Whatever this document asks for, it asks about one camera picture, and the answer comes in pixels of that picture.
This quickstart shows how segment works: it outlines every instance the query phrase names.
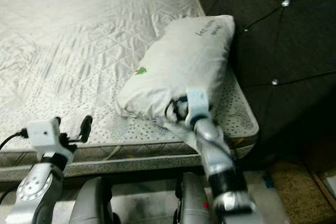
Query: bed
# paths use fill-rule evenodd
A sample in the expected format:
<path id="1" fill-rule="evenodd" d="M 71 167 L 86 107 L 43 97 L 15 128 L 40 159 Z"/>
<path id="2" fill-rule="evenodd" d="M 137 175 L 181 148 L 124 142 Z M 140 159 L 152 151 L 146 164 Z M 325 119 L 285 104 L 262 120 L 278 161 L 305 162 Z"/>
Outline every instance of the bed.
<path id="1" fill-rule="evenodd" d="M 198 0 L 0 0 L 0 141 L 28 122 L 62 118 L 79 132 L 93 117 L 89 141 L 66 176 L 195 166 L 199 155 L 168 130 L 115 111 L 116 94 L 172 20 L 201 16 Z M 239 157 L 258 124 L 229 67 L 216 121 Z M 1 181 L 21 180 L 36 155 L 13 139 L 0 153 Z"/>

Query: green leaf logo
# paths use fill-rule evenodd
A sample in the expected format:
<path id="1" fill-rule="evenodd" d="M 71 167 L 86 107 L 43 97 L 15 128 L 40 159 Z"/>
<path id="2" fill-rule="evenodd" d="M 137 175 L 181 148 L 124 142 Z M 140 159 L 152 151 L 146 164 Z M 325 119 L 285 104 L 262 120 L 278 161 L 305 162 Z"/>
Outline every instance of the green leaf logo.
<path id="1" fill-rule="evenodd" d="M 136 71 L 136 76 L 137 75 L 139 75 L 139 74 L 144 74 L 144 73 L 146 73 L 147 72 L 147 69 L 145 69 L 145 68 L 143 68 L 143 67 L 141 67 L 141 68 L 139 68 L 137 71 Z"/>

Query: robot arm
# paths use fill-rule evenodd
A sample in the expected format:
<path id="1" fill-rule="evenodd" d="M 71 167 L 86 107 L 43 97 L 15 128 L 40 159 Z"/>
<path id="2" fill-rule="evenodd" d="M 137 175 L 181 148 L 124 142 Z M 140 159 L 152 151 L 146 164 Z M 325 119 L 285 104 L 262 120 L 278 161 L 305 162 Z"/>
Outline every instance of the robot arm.
<path id="1" fill-rule="evenodd" d="M 217 214 L 225 216 L 225 221 L 229 223 L 230 216 L 236 218 L 241 213 L 248 213 L 247 223 L 260 223 L 260 217 L 255 215 L 256 207 L 248 194 L 243 174 L 237 169 L 230 149 L 224 141 L 223 131 L 211 119 L 206 92 L 187 91 L 186 98 L 169 106 L 175 107 L 168 107 L 167 111 L 179 113 L 176 118 L 185 119 L 185 126 L 195 132 L 196 144 L 212 189 Z"/>
<path id="2" fill-rule="evenodd" d="M 60 118 L 33 123 L 27 127 L 28 137 L 40 159 L 20 183 L 7 224 L 48 224 L 52 221 L 55 203 L 62 193 L 63 171 L 70 164 L 77 148 L 72 142 L 86 142 L 92 117 L 86 116 L 80 140 L 70 140 L 60 133 Z"/>

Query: black tufted headboard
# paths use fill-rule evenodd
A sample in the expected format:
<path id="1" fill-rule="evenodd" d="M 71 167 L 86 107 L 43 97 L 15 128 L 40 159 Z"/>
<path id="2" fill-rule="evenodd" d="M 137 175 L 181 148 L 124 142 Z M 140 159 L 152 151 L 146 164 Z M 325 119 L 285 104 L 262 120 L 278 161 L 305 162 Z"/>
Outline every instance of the black tufted headboard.
<path id="1" fill-rule="evenodd" d="M 260 126 L 243 163 L 336 141 L 336 0 L 200 0 L 235 17 L 230 62 Z"/>

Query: pillow bag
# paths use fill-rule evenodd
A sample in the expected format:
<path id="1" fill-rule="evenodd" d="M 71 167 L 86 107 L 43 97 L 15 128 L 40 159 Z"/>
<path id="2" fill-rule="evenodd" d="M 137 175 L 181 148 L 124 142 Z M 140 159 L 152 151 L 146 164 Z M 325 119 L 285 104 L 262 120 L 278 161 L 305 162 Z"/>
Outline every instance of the pillow bag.
<path id="1" fill-rule="evenodd" d="M 118 113 L 163 125 L 169 102 L 194 88 L 205 90 L 216 103 L 234 32 L 229 15 L 170 22 L 118 94 Z"/>

